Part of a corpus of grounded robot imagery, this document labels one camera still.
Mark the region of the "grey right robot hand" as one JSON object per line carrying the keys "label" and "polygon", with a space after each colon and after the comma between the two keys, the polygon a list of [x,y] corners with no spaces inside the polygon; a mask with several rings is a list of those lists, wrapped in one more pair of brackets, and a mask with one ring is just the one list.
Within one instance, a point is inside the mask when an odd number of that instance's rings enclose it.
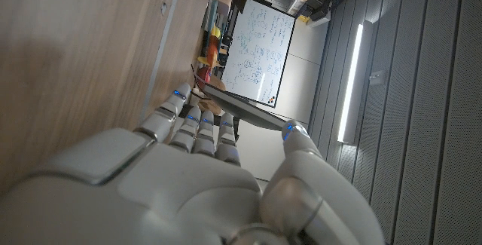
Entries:
{"label": "grey right robot hand", "polygon": [[[305,128],[206,85],[220,121],[181,84],[135,130],[64,150],[1,198],[3,244],[382,244],[365,198]],[[240,164],[234,119],[281,133],[284,161],[260,186]]]}

